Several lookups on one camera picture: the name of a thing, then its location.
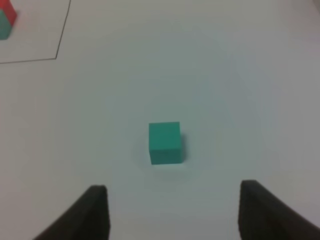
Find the white table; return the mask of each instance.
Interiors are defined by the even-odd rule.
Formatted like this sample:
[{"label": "white table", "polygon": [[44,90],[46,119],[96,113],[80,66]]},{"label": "white table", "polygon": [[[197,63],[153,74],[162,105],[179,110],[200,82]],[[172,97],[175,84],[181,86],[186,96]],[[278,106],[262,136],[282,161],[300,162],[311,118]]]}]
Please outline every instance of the white table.
[{"label": "white table", "polygon": [[[320,226],[319,103],[312,0],[72,0],[56,60],[0,65],[0,239],[95,184],[111,240],[239,240],[244,179]],[[186,161],[151,166],[167,121]]]}]

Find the cube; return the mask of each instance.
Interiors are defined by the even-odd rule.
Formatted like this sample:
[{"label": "cube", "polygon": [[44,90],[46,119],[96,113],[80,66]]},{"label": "cube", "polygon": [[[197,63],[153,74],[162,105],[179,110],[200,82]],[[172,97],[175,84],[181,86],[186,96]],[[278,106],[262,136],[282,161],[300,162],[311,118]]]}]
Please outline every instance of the cube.
[{"label": "cube", "polygon": [[16,18],[17,13],[10,0],[0,0],[0,40],[9,37]]},{"label": "cube", "polygon": [[152,165],[182,163],[180,123],[150,123],[149,153]]}]

